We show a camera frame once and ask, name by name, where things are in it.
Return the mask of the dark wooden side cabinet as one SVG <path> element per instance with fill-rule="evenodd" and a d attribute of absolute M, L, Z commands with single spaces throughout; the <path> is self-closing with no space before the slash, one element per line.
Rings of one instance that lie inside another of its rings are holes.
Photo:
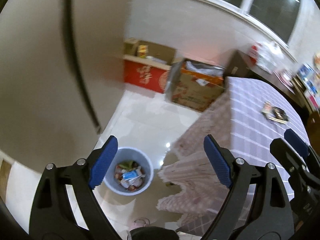
<path fill-rule="evenodd" d="M 273 88 L 275 88 L 295 109 L 300 116 L 303 125 L 306 127 L 310 116 L 306 106 L 298 98 L 298 92 L 293 89 L 290 90 L 284 84 L 281 83 L 278 77 L 273 74 L 269 74 L 262 70 L 251 61 L 250 57 L 242 51 L 236 50 L 233 52 L 229 63 L 227 64 L 223 73 L 223 78 L 227 76 L 232 77 L 244 77 L 264 81 Z"/>

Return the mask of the small yellow box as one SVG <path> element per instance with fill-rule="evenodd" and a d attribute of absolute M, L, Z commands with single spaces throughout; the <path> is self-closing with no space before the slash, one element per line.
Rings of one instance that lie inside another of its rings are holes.
<path fill-rule="evenodd" d="M 146 59 L 148 56 L 149 47 L 146 44 L 141 44 L 137 47 L 137 57 Z"/>

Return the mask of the pink slipper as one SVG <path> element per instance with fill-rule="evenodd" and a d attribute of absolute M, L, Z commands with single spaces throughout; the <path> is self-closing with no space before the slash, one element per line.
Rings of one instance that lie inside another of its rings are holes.
<path fill-rule="evenodd" d="M 149 225 L 150 225 L 149 219 L 144 218 L 144 217 L 137 218 L 131 223 L 131 225 L 129 227 L 129 231 L 132 231 L 137 228 L 143 228 L 143 227 L 146 227 Z"/>

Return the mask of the dark wrapper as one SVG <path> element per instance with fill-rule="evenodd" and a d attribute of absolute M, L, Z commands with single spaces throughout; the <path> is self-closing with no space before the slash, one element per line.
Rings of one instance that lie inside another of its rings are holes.
<path fill-rule="evenodd" d="M 261 113 L 266 119 L 273 122 L 286 124 L 289 121 L 289 117 L 283 109 L 273 106 L 268 101 L 264 103 Z"/>

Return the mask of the brown orange cardboard box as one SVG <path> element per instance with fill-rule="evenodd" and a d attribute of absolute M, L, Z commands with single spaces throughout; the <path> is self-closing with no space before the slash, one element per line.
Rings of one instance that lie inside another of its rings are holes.
<path fill-rule="evenodd" d="M 203 112 L 224 91 L 225 68 L 213 62 L 175 58 L 166 95 L 178 105 Z"/>

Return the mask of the red cardboard gift box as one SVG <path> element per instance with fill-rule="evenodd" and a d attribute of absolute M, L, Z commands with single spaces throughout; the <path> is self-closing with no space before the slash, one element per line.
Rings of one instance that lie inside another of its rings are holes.
<path fill-rule="evenodd" d="M 149 47 L 146 59 L 137 57 L 137 47 Z M 124 81 L 135 86 L 164 93 L 176 49 L 150 41 L 128 38 L 124 41 Z"/>

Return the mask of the gold double-door refrigerator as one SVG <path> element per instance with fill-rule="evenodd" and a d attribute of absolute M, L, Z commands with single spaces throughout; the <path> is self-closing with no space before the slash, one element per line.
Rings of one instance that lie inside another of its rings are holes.
<path fill-rule="evenodd" d="M 131 0 L 1 0 L 1 150 L 41 172 L 93 150 L 124 92 Z"/>

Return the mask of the blue white carton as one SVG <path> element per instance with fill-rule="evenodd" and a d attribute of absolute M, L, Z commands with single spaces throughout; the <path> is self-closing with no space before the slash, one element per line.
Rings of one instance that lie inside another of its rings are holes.
<path fill-rule="evenodd" d="M 142 175 L 143 175 L 143 173 L 141 172 L 141 170 L 136 169 L 136 170 L 132 170 L 132 171 L 124 173 L 122 175 L 122 178 L 124 180 L 130 180 L 130 179 L 134 179 L 134 178 L 137 178 L 139 176 L 142 176 Z"/>

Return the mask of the purple checked tablecloth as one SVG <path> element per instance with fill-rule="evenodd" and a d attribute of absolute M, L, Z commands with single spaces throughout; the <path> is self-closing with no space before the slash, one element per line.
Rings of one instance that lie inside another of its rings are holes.
<path fill-rule="evenodd" d="M 271 85 L 239 77 L 228 77 L 225 83 L 226 90 L 173 144 L 177 161 L 159 171 L 164 182 L 178 185 L 181 191 L 160 199 L 157 209 L 179 213 L 178 230 L 195 236 L 204 235 L 228 194 L 204 152 L 207 135 L 235 158 L 255 166 L 276 163 L 270 143 L 282 138 L 289 128 L 309 141 L 298 113 Z M 261 110 L 267 101 L 286 112 L 286 124 L 263 116 Z"/>

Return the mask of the white plastic bag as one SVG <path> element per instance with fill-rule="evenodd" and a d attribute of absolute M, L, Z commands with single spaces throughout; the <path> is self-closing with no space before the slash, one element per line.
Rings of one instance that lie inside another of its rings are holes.
<path fill-rule="evenodd" d="M 274 41 L 256 42 L 249 49 L 248 55 L 256 66 L 269 74 L 272 74 L 284 59 L 281 47 Z"/>

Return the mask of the light blue trash bin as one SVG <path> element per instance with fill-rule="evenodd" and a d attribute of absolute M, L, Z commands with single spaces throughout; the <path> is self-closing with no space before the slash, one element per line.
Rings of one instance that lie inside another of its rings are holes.
<path fill-rule="evenodd" d="M 124 173 L 136 169 L 141 170 L 143 175 L 130 180 L 122 178 Z M 121 147 L 108 168 L 103 182 L 114 193 L 134 196 L 142 193 L 151 185 L 153 175 L 153 165 L 144 152 L 136 148 Z"/>

